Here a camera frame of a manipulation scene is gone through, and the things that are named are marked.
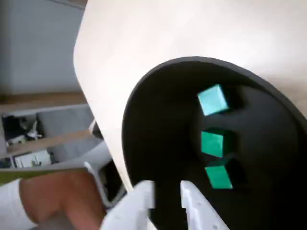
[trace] black circular surface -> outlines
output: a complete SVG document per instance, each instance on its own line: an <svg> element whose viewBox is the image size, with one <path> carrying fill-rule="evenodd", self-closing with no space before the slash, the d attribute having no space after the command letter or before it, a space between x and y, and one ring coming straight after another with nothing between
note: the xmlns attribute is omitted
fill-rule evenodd
<svg viewBox="0 0 307 230"><path fill-rule="evenodd" d="M242 106L204 117L197 93L221 84ZM231 130L247 183L212 189L200 160L200 132ZM180 181L193 182L230 229L298 224L298 185L305 179L306 121L275 88L251 72L212 58L179 58L151 70L136 86L123 121L122 142L132 184L155 181L152 220L162 229L187 229Z"/></svg>

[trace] teal cube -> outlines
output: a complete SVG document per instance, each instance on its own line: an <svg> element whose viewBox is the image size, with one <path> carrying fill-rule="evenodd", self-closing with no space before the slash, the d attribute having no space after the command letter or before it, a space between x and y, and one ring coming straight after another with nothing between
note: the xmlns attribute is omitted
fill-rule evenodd
<svg viewBox="0 0 307 230"><path fill-rule="evenodd" d="M212 188L215 189L233 189L231 179L227 172L226 165L231 158L221 159L211 162L205 167Z"/></svg>
<svg viewBox="0 0 307 230"><path fill-rule="evenodd" d="M224 166L205 167L212 188L233 189L227 170Z"/></svg>
<svg viewBox="0 0 307 230"><path fill-rule="evenodd" d="M201 132L201 152L215 157L223 157L224 136L221 134Z"/></svg>
<svg viewBox="0 0 307 230"><path fill-rule="evenodd" d="M222 87L215 85L198 94L202 112L205 116L229 109Z"/></svg>

